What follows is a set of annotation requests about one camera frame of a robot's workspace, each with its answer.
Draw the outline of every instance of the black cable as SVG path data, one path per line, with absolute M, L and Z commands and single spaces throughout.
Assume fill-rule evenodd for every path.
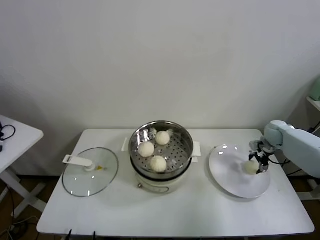
M 40 233 L 38 232 L 38 234 L 36 235 L 35 240 L 38 240 Z
M 10 125 L 10 124 L 3 126 L 3 127 L 0 129 L 0 132 L 2 132 L 3 129 L 5 129 L 5 128 L 7 128 L 7 127 L 13 128 L 13 133 L 11 134 L 11 136 L 8 136 L 8 137 L 6 137 L 6 138 L 0 139 L 1 141 L 8 140 L 9 138 L 12 138 L 12 137 L 16 134 L 16 128 L 15 128 L 14 126 Z
M 287 160 L 288 160 L 288 159 L 286 158 L 283 163 L 279 163 L 279 162 L 275 162 L 275 161 L 272 161 L 271 159 L 269 159 L 269 161 L 270 161 L 271 163 L 277 164 L 277 165 L 281 165 L 282 167 L 283 167 L 284 165 L 290 163 L 290 161 L 289 161 L 289 160 L 287 161 Z
M 289 173 L 289 174 L 287 174 L 286 176 L 288 177 L 288 176 L 293 175 L 293 174 L 296 174 L 296 173 L 298 173 L 298 172 L 300 172 L 300 171 L 302 171 L 302 169 L 299 169 L 299 170 L 297 170 L 297 171 L 294 171 L 294 172 L 292 172 L 292 173 Z

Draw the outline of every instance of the wooden floor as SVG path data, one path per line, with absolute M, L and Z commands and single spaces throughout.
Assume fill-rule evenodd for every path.
M 45 202 L 48 202 L 58 180 L 23 179 L 21 181 L 21 184 L 27 190 L 31 191 L 40 182 L 46 183 L 46 187 L 38 195 L 38 198 Z M 305 180 L 292 180 L 291 183 L 293 184 L 297 192 L 305 192 L 305 191 L 311 190 L 308 183 Z M 3 191 L 4 188 L 5 188 L 5 184 L 0 180 L 0 193 Z M 14 205 L 17 206 L 23 199 L 13 190 L 12 190 L 12 194 L 13 194 Z M 309 213 L 315 225 L 315 232 L 307 235 L 282 236 L 281 238 L 276 237 L 277 239 L 280 238 L 282 240 L 320 240 L 320 201 L 304 201 L 303 205 L 307 210 L 307 212 Z M 11 225 L 12 223 L 11 212 L 12 212 L 12 200 L 11 200 L 10 194 L 8 193 L 6 197 L 3 199 L 3 201 L 0 203 L 0 233 L 3 230 L 8 229 L 8 227 Z M 15 220 L 15 222 L 24 220 L 30 216 L 36 216 L 40 218 L 41 212 L 29 206 L 27 209 L 24 210 L 24 212 L 19 216 L 19 218 Z M 37 224 L 37 220 L 32 218 L 28 222 L 30 223 L 28 225 L 28 229 L 25 235 L 23 235 L 20 239 L 36 240 L 38 236 L 38 232 L 35 225 Z M 8 235 L 4 234 L 0 236 L 0 240 L 5 240 L 7 239 L 7 237 Z M 274 239 L 274 238 L 275 237 L 253 237 L 250 239 L 263 240 L 263 239 Z M 61 238 L 58 236 L 44 235 L 44 234 L 39 234 L 38 236 L 38 240 L 53 240 L 53 239 L 59 240 Z

